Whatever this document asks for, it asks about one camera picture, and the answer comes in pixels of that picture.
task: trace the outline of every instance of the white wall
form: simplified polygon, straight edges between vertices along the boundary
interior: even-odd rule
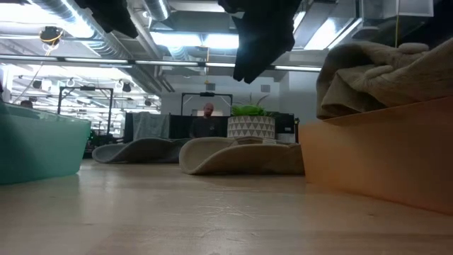
[[[280,82],[280,112],[293,113],[301,124],[316,121],[318,75],[315,72],[289,72]]]
[[[180,115],[180,100],[181,93],[200,93],[205,92],[205,80],[203,76],[194,76],[189,79],[181,76],[168,76],[167,80],[176,90],[175,93],[167,93],[162,95],[162,114]],[[233,94],[234,102],[248,103],[250,93],[252,93],[253,102],[256,103],[259,98],[269,95],[261,104],[267,111],[279,111],[279,83],[274,82],[272,78],[257,78],[252,84],[237,82],[232,77],[228,76],[212,76],[208,78],[209,82],[216,84],[217,94]],[[262,93],[261,85],[270,85],[270,93]],[[187,101],[191,96],[187,95],[184,101]],[[223,111],[224,115],[229,115],[230,107],[218,96],[214,98],[202,98],[193,96],[185,105],[183,115],[190,115],[193,109],[201,110],[206,103],[213,103],[216,110]]]

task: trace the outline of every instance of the teal plastic bin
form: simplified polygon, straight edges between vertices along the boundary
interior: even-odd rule
[[[0,102],[0,184],[77,173],[90,122]]]

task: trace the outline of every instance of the man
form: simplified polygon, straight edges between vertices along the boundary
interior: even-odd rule
[[[22,101],[21,102],[21,106],[33,109],[33,103],[31,101],[29,101],[29,100]]]
[[[219,122],[211,117],[214,105],[207,103],[203,111],[203,117],[194,120],[190,126],[190,138],[221,136]]]

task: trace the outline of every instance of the beige knit blanket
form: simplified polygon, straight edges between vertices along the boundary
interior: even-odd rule
[[[453,38],[431,51],[418,43],[340,45],[328,53],[316,90],[320,119],[453,96]]]

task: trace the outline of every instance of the geometric pattern planter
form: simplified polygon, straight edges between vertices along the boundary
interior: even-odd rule
[[[228,137],[275,139],[275,119],[265,116],[238,116],[228,119]]]

